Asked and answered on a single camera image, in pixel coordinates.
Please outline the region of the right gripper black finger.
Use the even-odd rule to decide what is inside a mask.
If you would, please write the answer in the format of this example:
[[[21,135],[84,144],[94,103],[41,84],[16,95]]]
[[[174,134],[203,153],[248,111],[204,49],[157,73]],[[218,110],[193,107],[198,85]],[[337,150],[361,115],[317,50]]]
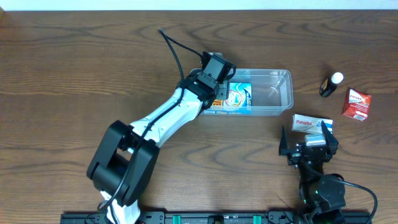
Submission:
[[[279,144],[279,156],[286,156],[289,153],[289,146],[284,126],[282,127],[282,135]]]
[[[327,148],[330,150],[332,154],[336,154],[339,145],[338,140],[329,131],[324,121],[321,122],[321,128],[326,141]]]

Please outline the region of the blue fever patch box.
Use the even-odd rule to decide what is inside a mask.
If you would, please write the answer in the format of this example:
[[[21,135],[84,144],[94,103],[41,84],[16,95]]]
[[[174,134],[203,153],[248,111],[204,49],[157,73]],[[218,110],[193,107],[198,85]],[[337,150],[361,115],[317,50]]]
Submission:
[[[250,83],[232,82],[229,84],[228,98],[215,100],[211,109],[215,114],[251,114],[252,85]]]

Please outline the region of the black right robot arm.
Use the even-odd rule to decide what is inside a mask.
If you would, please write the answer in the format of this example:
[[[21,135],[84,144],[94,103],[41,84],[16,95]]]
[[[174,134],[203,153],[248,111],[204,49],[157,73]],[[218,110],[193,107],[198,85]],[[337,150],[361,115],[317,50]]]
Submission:
[[[294,223],[346,223],[341,210],[346,205],[345,187],[338,174],[325,174],[323,165],[336,154],[339,142],[321,123],[320,142],[311,145],[308,141],[288,147],[285,129],[279,144],[279,155],[287,158],[290,166],[299,169],[299,196],[305,208],[293,215]]]

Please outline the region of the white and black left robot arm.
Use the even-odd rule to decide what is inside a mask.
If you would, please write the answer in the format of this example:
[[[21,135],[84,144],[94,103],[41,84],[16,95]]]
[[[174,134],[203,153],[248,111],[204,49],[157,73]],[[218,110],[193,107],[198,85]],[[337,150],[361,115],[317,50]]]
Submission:
[[[120,120],[106,130],[86,172],[104,197],[98,207],[110,223],[135,223],[138,200],[152,176],[162,145],[184,124],[227,97],[236,66],[220,54],[204,54],[202,68],[193,69],[173,95],[144,118]]]

